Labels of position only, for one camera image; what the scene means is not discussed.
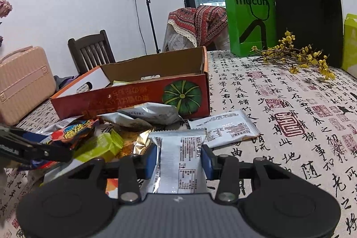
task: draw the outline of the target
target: lace trim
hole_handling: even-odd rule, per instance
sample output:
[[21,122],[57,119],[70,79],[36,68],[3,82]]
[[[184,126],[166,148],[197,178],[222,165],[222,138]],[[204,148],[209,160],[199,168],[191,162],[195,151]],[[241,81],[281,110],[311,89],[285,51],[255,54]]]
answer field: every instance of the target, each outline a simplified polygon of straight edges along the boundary
[[175,23],[175,21],[172,20],[172,19],[169,19],[169,20],[167,21],[167,23],[170,24],[170,25],[172,25],[172,27],[174,28],[174,30],[175,30],[178,34],[180,34],[180,35],[186,37],[187,39],[189,39],[190,42],[193,44],[193,46],[194,46],[195,48],[197,47],[196,36],[194,36],[193,34],[189,33],[188,31],[186,31],[186,30],[180,28],[180,27]]

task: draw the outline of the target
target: red cardboard box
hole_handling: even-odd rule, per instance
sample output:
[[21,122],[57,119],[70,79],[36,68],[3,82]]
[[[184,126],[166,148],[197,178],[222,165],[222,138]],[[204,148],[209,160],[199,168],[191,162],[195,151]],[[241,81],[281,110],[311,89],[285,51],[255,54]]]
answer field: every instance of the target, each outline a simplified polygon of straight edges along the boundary
[[[148,76],[156,78],[143,79]],[[112,87],[113,81],[130,84]],[[209,116],[206,48],[97,66],[58,91],[51,102],[60,119],[77,115],[90,118],[145,102],[175,105],[183,117]]]

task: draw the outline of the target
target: tablecloth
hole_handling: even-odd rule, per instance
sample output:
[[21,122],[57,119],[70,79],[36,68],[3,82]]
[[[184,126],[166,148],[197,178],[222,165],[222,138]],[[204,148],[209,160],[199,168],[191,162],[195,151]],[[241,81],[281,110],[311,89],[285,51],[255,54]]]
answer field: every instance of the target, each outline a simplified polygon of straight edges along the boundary
[[[229,51],[208,52],[208,60],[211,115],[242,109],[263,134],[253,141],[215,148],[214,153],[231,154],[245,162],[266,157],[328,191],[342,211],[333,238],[355,237],[357,80],[334,69],[337,80],[326,83],[318,79],[317,72],[304,70],[292,75],[253,62],[251,57],[237,58]],[[19,126],[36,132],[57,120],[47,101]],[[23,237],[15,207],[36,179],[8,170],[8,187],[0,200],[0,215],[5,217],[0,237]],[[217,185],[218,181],[208,181],[213,196]],[[241,196],[251,193],[246,180],[240,187]]]

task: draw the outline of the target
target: black tripod pole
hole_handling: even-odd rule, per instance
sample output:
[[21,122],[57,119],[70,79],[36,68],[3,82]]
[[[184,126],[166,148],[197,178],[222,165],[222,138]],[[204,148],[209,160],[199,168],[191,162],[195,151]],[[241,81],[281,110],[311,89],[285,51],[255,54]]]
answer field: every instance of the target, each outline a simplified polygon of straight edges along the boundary
[[146,5],[147,5],[147,11],[149,12],[149,18],[150,18],[150,23],[151,23],[151,29],[152,29],[152,35],[154,36],[154,42],[156,46],[156,53],[160,53],[160,50],[158,48],[158,41],[156,40],[156,34],[155,34],[155,29],[154,29],[154,23],[152,22],[152,16],[151,16],[151,10],[150,10],[150,0],[146,0]]

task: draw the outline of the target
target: black rope handle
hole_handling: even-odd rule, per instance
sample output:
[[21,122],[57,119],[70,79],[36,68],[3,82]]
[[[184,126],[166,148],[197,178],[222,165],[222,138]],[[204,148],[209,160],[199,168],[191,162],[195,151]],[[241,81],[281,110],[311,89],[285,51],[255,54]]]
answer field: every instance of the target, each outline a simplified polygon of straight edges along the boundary
[[252,2],[251,1],[249,1],[249,0],[247,0],[248,1],[248,5],[249,5],[249,7],[250,7],[250,12],[252,13],[252,15],[256,18],[256,19],[260,19],[261,21],[266,21],[268,18],[269,18],[269,16],[270,16],[270,4],[269,4],[269,1],[268,0],[266,0],[267,1],[267,4],[268,4],[268,16],[266,17],[266,18],[259,18],[259,17],[257,17],[255,14],[254,14],[254,12],[253,12],[253,9],[252,9]]

